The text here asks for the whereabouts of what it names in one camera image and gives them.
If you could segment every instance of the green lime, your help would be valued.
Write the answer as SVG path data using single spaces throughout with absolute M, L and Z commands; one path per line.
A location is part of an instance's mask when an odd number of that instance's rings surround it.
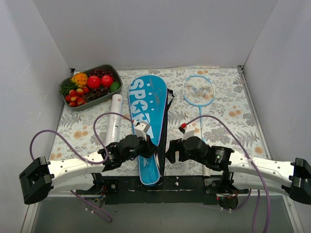
M 118 83 L 118 82 L 113 82 L 111 85 L 110 85 L 110 92 L 114 92 L 116 90 L 118 90 L 120 88 L 121 84 Z

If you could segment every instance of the gray floor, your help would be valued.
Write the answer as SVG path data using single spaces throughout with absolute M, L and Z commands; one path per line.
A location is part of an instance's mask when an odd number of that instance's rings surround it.
M 114 218 L 108 224 L 85 211 L 74 197 L 46 198 L 39 203 L 32 233 L 249 233 L 256 197 L 239 211 L 228 213 L 202 207 L 199 203 L 120 204 L 104 206 Z M 271 196 L 270 233 L 292 233 L 282 196 Z M 256 232 L 262 232 L 266 201 L 261 198 Z

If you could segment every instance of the white cylinder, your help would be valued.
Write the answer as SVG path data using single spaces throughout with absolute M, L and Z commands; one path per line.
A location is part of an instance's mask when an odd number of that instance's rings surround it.
M 113 95 L 110 111 L 122 114 L 122 103 L 123 103 L 122 95 L 119 94 Z M 106 131 L 106 141 L 105 141 L 106 146 L 108 146 L 112 142 L 119 141 L 120 123 L 121 123 L 121 116 L 113 114 L 109 115 Z

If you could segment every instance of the patterned table surface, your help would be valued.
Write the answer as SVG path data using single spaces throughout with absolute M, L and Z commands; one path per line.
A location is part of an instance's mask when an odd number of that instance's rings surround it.
M 199 116 L 198 107 L 189 105 L 182 96 L 182 85 L 190 75 L 204 75 L 212 81 L 215 91 L 215 101 L 206 107 L 202 107 L 202 114 L 209 114 L 219 118 L 245 146 L 250 156 L 266 158 L 262 143 L 259 139 L 259 132 L 255 126 L 245 95 L 241 79 L 235 68 L 220 69 L 162 69 L 162 70 L 130 70 L 119 71 L 123 81 L 121 95 L 124 96 L 122 113 L 130 116 L 128 106 L 128 87 L 131 81 L 142 75 L 157 75 L 166 82 L 168 88 L 174 91 L 175 99 L 169 109 L 167 148 L 170 140 L 182 137 L 178 127 L 196 116 Z M 64 106 L 61 119 L 58 125 L 58 132 L 61 133 L 81 155 L 87 155 L 101 149 L 93 132 L 93 122 L 96 117 L 108 112 L 111 100 L 86 109 L 81 112 L 74 112 Z M 103 117 L 97 122 L 97 131 L 101 139 L 105 140 L 105 130 L 108 117 Z M 195 135 L 201 137 L 200 120 L 192 123 L 195 127 Z M 121 121 L 120 139 L 133 133 L 130 122 Z M 220 145 L 242 152 L 224 127 L 217 121 L 210 118 L 203 119 L 203 135 L 209 145 Z M 74 158 L 75 155 L 67 145 L 56 137 L 52 151 L 51 160 L 65 160 Z M 202 165 L 195 161 L 177 162 L 170 164 L 166 160 L 165 175 L 202 175 Z M 138 176 L 138 161 L 127 161 L 121 167 L 103 173 L 107 176 Z

